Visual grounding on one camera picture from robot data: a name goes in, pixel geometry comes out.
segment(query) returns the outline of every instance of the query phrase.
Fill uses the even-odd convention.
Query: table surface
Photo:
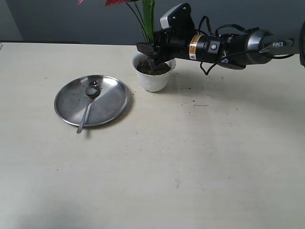
[[[143,90],[134,46],[5,43],[0,51],[1,229],[299,229],[305,224],[305,69],[177,60]],[[130,88],[129,113],[84,130],[55,113],[85,75]]]

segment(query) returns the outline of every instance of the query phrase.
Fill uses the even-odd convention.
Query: spoon
[[[89,104],[91,103],[91,101],[93,101],[93,99],[95,97],[97,97],[101,92],[101,89],[99,87],[99,82],[98,81],[91,81],[88,85],[88,87],[86,88],[86,95],[89,97],[86,109],[85,109],[85,113],[81,119],[81,123],[76,131],[76,133],[80,134],[82,132],[82,129],[84,127],[85,124],[85,119],[86,119],[86,114],[87,114],[87,110],[89,107]]]

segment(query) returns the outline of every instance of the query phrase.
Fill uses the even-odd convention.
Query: plate rim
[[[70,124],[70,125],[79,126],[80,124],[70,122],[69,120],[66,120],[65,118],[63,118],[63,117],[60,115],[60,113],[59,113],[59,111],[58,111],[58,109],[57,109],[57,107],[56,107],[56,101],[57,101],[57,99],[58,99],[58,96],[59,96],[59,94],[61,93],[61,91],[62,91],[67,85],[69,85],[70,83],[72,83],[73,81],[85,79],[85,78],[88,78],[88,77],[90,77],[90,76],[107,77],[107,78],[113,79],[113,80],[115,80],[115,81],[121,83],[121,84],[123,85],[124,89],[125,89],[125,92],[126,92],[127,97],[126,97],[126,100],[125,100],[125,102],[124,102],[124,105],[123,105],[122,108],[119,110],[118,114],[117,114],[116,116],[114,116],[112,119],[109,119],[109,120],[107,120],[107,121],[105,121],[105,122],[101,122],[101,123],[97,123],[97,124],[91,124],[91,125],[84,124],[84,127],[95,127],[95,126],[99,126],[99,125],[103,125],[103,124],[106,124],[106,123],[108,123],[108,122],[111,122],[112,120],[114,120],[114,119],[116,119],[117,117],[119,117],[119,116],[126,110],[128,104],[129,104],[129,101],[130,101],[129,89],[128,89],[128,87],[126,86],[126,84],[124,84],[121,80],[116,79],[116,78],[114,78],[114,77],[112,77],[112,76],[100,75],[100,74],[82,76],[82,77],[80,77],[80,78],[74,79],[74,80],[68,82],[67,84],[65,84],[65,85],[57,92],[57,94],[56,94],[56,96],[55,96],[55,99],[54,99],[54,109],[55,109],[55,112],[56,112],[57,116],[58,116],[61,120],[63,120],[64,122],[66,122],[66,123],[68,123],[68,124]]]

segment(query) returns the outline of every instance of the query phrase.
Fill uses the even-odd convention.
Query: warning label
[[[190,49],[189,49],[189,55],[191,60],[197,60],[196,58],[196,47],[198,44],[199,39],[202,37],[202,35],[195,35],[190,43]]]

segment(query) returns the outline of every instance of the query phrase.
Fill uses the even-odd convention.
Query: plant pot
[[[176,67],[176,60],[173,59],[171,61],[166,62],[168,66],[170,66],[170,71],[162,75],[146,75],[137,70],[137,66],[141,61],[147,59],[147,56],[143,53],[138,52],[132,59],[132,66],[135,69],[139,84],[146,91],[149,92],[158,92],[165,88],[170,80],[170,75]]]

